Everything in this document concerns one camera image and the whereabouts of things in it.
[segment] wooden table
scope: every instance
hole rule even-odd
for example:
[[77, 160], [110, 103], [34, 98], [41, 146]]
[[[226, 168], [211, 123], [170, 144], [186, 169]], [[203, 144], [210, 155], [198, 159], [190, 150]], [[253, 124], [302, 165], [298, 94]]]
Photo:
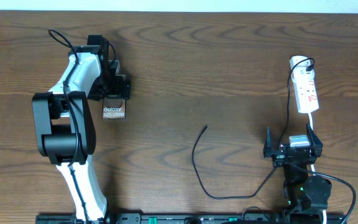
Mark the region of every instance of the wooden table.
[[[216, 196], [254, 192], [270, 172], [262, 148], [266, 127], [285, 124], [288, 60], [316, 59], [320, 109], [314, 129], [324, 143], [316, 170], [351, 183], [358, 193], [358, 15], [0, 11], [0, 223], [33, 223], [39, 213], [73, 213], [65, 180], [36, 146], [31, 98], [56, 84], [67, 48], [88, 34], [112, 42], [132, 77], [127, 119], [102, 120], [94, 163], [116, 210], [145, 213], [239, 213], [256, 205], [287, 206], [279, 170], [249, 200], [211, 200], [191, 165]], [[285, 139], [304, 134], [307, 115], [291, 117]], [[347, 212], [351, 191], [333, 182], [329, 212]], [[349, 223], [358, 223], [357, 205]]]

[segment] black wire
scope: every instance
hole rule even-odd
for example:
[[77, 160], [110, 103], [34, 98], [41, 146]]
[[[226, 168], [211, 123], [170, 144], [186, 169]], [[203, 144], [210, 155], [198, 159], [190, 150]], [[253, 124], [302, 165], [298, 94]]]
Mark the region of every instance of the black wire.
[[[63, 42], [61, 42], [60, 40], [58, 40], [53, 34], [53, 33], [56, 33], [57, 35], [59, 35], [63, 40], [65, 40], [65, 42], [67, 44], [64, 44]], [[77, 67], [78, 63], [80, 62], [79, 61], [79, 58], [78, 58], [78, 55], [77, 55], [77, 52], [75, 51], [73, 45], [71, 44], [71, 42], [61, 33], [59, 33], [59, 31], [57, 30], [54, 30], [54, 29], [49, 29], [48, 30], [48, 33], [49, 35], [55, 39], [57, 42], [61, 43], [62, 45], [66, 46], [66, 47], [69, 47], [71, 48], [71, 50], [73, 51], [74, 53], [74, 56], [75, 56], [75, 64], [73, 66], [73, 68], [71, 68], [70, 72], [68, 73], [66, 79], [63, 81], [63, 95], [65, 97], [65, 100], [67, 102], [67, 105], [68, 105], [68, 112], [72, 118], [72, 121], [73, 121], [73, 124], [74, 124], [74, 130], [75, 130], [75, 151], [74, 151], [74, 156], [73, 158], [71, 159], [71, 162], [67, 165], [68, 168], [70, 169], [70, 174], [71, 176], [73, 177], [73, 181], [74, 181], [74, 186], [75, 186], [75, 190], [77, 191], [77, 194], [78, 194], [78, 197], [80, 198], [81, 200], [81, 205], [84, 209], [84, 216], [85, 216], [85, 223], [89, 223], [89, 216], [88, 216], [88, 212], [86, 211], [86, 206], [85, 206], [85, 201], [84, 201], [84, 198], [81, 194], [81, 191], [80, 191], [80, 188], [78, 187], [78, 182], [76, 180], [76, 177], [75, 177], [75, 174], [74, 174], [74, 168], [73, 168], [73, 164], [74, 162], [76, 161], [77, 159], [77, 155], [78, 155], [78, 149], [80, 147], [80, 132], [78, 131], [78, 123], [77, 123], [77, 120], [76, 120], [76, 117], [75, 117], [75, 113], [74, 113], [74, 110], [73, 110], [73, 107], [71, 105], [71, 101], [70, 101], [70, 98], [67, 94], [67, 83], [71, 77], [71, 74], [74, 72], [75, 68]]]
[[296, 63], [291, 71], [290, 71], [290, 74], [288, 75], [288, 80], [287, 80], [287, 87], [288, 87], [288, 98], [287, 98], [287, 122], [285, 123], [285, 127], [284, 127], [284, 130], [283, 132], [281, 133], [280, 135], [280, 138], [278, 139], [278, 143], [277, 143], [277, 150], [280, 149], [280, 145], [281, 145], [281, 140], [283, 139], [283, 136], [284, 136], [284, 133], [285, 131], [287, 130], [287, 127], [288, 127], [288, 121], [290, 120], [290, 95], [291, 95], [291, 91], [290, 91], [290, 79], [291, 79], [291, 74], [293, 72], [293, 70], [296, 68], [296, 66], [298, 66], [300, 63], [304, 62], [304, 61], [307, 61], [307, 60], [312, 60], [313, 61], [313, 64], [309, 65], [309, 67], [313, 68], [314, 67], [314, 58], [306, 58], [306, 59], [303, 59], [301, 60], [300, 62]]
[[257, 209], [259, 209], [259, 211], [262, 212], [262, 214], [264, 214], [264, 216], [267, 218], [267, 220], [270, 220], [270, 219], [268, 218], [268, 216], [266, 216], [266, 214], [264, 213], [264, 211], [263, 211], [262, 209], [260, 209], [258, 206], [251, 206], [251, 207], [245, 209], [244, 212], [243, 212], [242, 215], [241, 215], [241, 220], [244, 220], [244, 219], [245, 219], [244, 215], [246, 215], [246, 213], [248, 212], [248, 210], [250, 210], [251, 208], [257, 208]]
[[336, 180], [336, 181], [348, 186], [352, 190], [353, 199], [352, 199], [351, 207], [349, 208], [349, 211], [347, 211], [345, 217], [342, 219], [342, 222], [341, 222], [341, 224], [344, 224], [346, 222], [346, 220], [349, 218], [349, 216], [351, 215], [354, 206], [356, 205], [356, 197], [357, 197], [357, 195], [356, 195], [356, 190], [354, 190], [354, 187], [351, 184], [349, 184], [348, 182], [346, 182], [345, 180], [341, 180], [341, 179], [339, 179], [337, 177], [333, 177], [333, 176], [323, 174], [323, 173], [319, 173], [319, 172], [313, 172], [311, 170], [302, 169], [301, 167], [298, 167], [298, 166], [296, 166], [296, 165], [294, 165], [294, 164], [292, 164], [290, 162], [288, 162], [287, 164], [290, 165], [291, 167], [293, 167], [294, 169], [298, 170], [298, 171], [318, 175], [320, 177], [325, 177], [325, 178], [329, 178], [329, 179], [332, 179], [332, 180]]
[[273, 168], [272, 171], [270, 171], [270, 173], [268, 174], [268, 176], [265, 178], [265, 180], [261, 183], [261, 185], [258, 187], [258, 189], [255, 191], [254, 194], [252, 195], [248, 195], [248, 196], [230, 196], [230, 197], [214, 197], [212, 195], [210, 195], [206, 189], [204, 188], [204, 185], [200, 179], [200, 175], [198, 175], [198, 171], [197, 171], [197, 168], [196, 168], [196, 162], [194, 161], [194, 151], [196, 149], [196, 146], [197, 146], [197, 143], [198, 141], [200, 140], [201, 136], [203, 135], [203, 133], [205, 132], [205, 130], [208, 128], [208, 125], [206, 125], [203, 130], [201, 131], [200, 135], [198, 136], [197, 138], [197, 141], [196, 143], [194, 144], [194, 147], [193, 147], [193, 152], [191, 153], [191, 161], [193, 162], [193, 167], [194, 167], [194, 171], [196, 172], [196, 175], [197, 175], [197, 178], [198, 178], [198, 182], [200, 182], [200, 186], [201, 188], [204, 190], [204, 193], [212, 198], [212, 199], [218, 199], [218, 200], [223, 200], [223, 199], [247, 199], [247, 198], [252, 198], [252, 197], [255, 197], [255, 195], [258, 194], [258, 192], [262, 189], [262, 187], [266, 184], [266, 182], [269, 180], [269, 178], [274, 174], [274, 172], [276, 171], [276, 167]]
[[109, 64], [109, 67], [110, 67], [116, 61], [117, 54], [116, 54], [116, 49], [114, 49], [114, 46], [110, 42], [109, 42], [109, 45], [112, 49], [112, 52], [114, 53], [114, 58], [112, 59], [112, 62], [110, 62], [110, 64]]
[[75, 177], [75, 174], [74, 174], [74, 169], [72, 166], [69, 167], [70, 169], [70, 174], [71, 176], [73, 177], [73, 181], [74, 181], [74, 186], [75, 186], [75, 190], [77, 191], [77, 194], [78, 194], [78, 197], [80, 198], [80, 201], [81, 201], [81, 206], [84, 208], [84, 213], [85, 213], [85, 222], [86, 223], [89, 223], [89, 216], [86, 212], [86, 204], [85, 204], [85, 201], [84, 201], [84, 198], [82, 197], [82, 194], [80, 192], [80, 188], [78, 187], [78, 182], [77, 182], [77, 178]]
[[[53, 33], [56, 33], [57, 35], [59, 35], [63, 40], [65, 40], [65, 43], [63, 43], [62, 41], [58, 40], [53, 34]], [[77, 123], [77, 120], [76, 120], [76, 117], [75, 117], [75, 114], [74, 114], [74, 110], [73, 110], [73, 107], [71, 105], [71, 101], [67, 95], [67, 83], [71, 77], [71, 74], [74, 72], [76, 66], [78, 65], [79, 63], [79, 59], [78, 59], [78, 55], [77, 55], [77, 52], [75, 51], [73, 45], [71, 44], [71, 42], [63, 35], [61, 34], [59, 31], [55, 30], [55, 29], [49, 29], [48, 30], [48, 33], [49, 35], [55, 39], [57, 42], [61, 43], [62, 45], [70, 48], [73, 53], [74, 53], [74, 56], [75, 56], [75, 64], [73, 66], [73, 68], [71, 68], [70, 72], [68, 73], [66, 79], [63, 81], [63, 95], [65, 97], [65, 100], [67, 102], [67, 106], [68, 106], [68, 111], [70, 113], [70, 116], [72, 117], [72, 120], [73, 120], [73, 124], [74, 124], [74, 130], [75, 130], [75, 151], [74, 151], [74, 156], [73, 158], [71, 159], [71, 162], [67, 165], [68, 167], [71, 167], [73, 165], [73, 163], [75, 162], [75, 160], [77, 159], [77, 155], [78, 155], [78, 148], [80, 147], [80, 132], [78, 131], [78, 123]]]

